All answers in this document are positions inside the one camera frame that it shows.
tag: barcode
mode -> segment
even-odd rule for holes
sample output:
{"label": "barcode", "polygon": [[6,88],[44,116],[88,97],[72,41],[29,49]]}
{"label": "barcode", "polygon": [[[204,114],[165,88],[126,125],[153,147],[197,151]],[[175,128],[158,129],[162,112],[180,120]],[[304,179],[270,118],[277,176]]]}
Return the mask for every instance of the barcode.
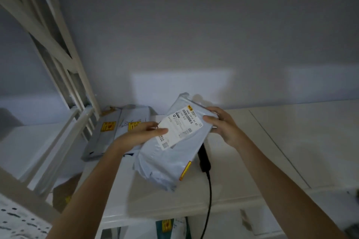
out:
{"label": "barcode", "polygon": [[192,122],[192,119],[191,119],[190,116],[187,114],[186,110],[182,110],[182,111],[183,111],[183,113],[185,114],[187,120],[192,124],[192,123],[193,123],[193,122]]}
{"label": "barcode", "polygon": [[192,132],[192,129],[187,129],[186,131],[183,131],[182,134],[190,134]]}

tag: hand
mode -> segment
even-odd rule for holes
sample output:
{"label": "hand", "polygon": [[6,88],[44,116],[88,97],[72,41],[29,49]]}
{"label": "hand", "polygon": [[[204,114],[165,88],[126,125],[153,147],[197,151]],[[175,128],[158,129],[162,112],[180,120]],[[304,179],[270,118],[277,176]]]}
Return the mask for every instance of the hand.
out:
{"label": "hand", "polygon": [[218,133],[228,145],[234,148],[241,145],[243,141],[249,140],[247,135],[238,128],[229,113],[219,107],[207,107],[206,109],[215,112],[219,117],[219,119],[217,119],[213,116],[203,116],[204,121],[215,126],[215,128],[211,129],[211,133]]}
{"label": "hand", "polygon": [[143,144],[153,137],[166,134],[167,128],[158,128],[156,122],[142,122],[139,123],[135,128],[129,130],[125,134],[118,137],[112,144],[111,147],[120,149],[121,152],[126,153],[130,151],[134,146]]}

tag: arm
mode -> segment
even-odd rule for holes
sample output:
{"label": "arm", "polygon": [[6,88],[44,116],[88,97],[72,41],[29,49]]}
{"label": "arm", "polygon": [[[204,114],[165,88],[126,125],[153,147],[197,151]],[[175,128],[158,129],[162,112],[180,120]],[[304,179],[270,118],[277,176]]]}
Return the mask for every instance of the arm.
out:
{"label": "arm", "polygon": [[233,118],[218,107],[208,107],[219,119],[204,116],[213,124],[211,132],[220,134],[234,147],[257,184],[269,209],[289,239],[346,238],[334,222],[293,182],[272,163],[239,129]]}
{"label": "arm", "polygon": [[140,123],[109,146],[61,216],[54,222],[47,239],[95,237],[122,156],[134,146],[168,131],[166,128],[151,130],[153,127],[157,127],[157,123]]}

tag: right hand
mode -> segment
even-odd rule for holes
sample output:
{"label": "right hand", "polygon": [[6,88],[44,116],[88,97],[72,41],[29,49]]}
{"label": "right hand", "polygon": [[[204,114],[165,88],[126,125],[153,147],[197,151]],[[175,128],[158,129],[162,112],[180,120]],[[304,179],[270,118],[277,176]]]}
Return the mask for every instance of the right hand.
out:
{"label": "right hand", "polygon": [[238,128],[229,113],[219,107],[207,107],[207,110],[218,114],[218,118],[204,115],[203,120],[215,126],[211,129],[211,133],[218,133],[223,140],[230,146],[237,148],[243,141],[249,140],[245,133]]}

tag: plastic wrap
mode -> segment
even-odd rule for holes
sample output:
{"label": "plastic wrap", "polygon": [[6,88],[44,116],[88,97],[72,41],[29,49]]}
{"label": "plastic wrap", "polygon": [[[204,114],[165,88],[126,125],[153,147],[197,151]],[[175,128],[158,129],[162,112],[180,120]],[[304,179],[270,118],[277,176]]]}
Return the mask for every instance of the plastic wrap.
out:
{"label": "plastic wrap", "polygon": [[180,94],[158,125],[168,128],[168,133],[143,144],[134,169],[146,180],[174,191],[212,128],[203,121],[205,114],[216,117],[191,101],[188,93]]}

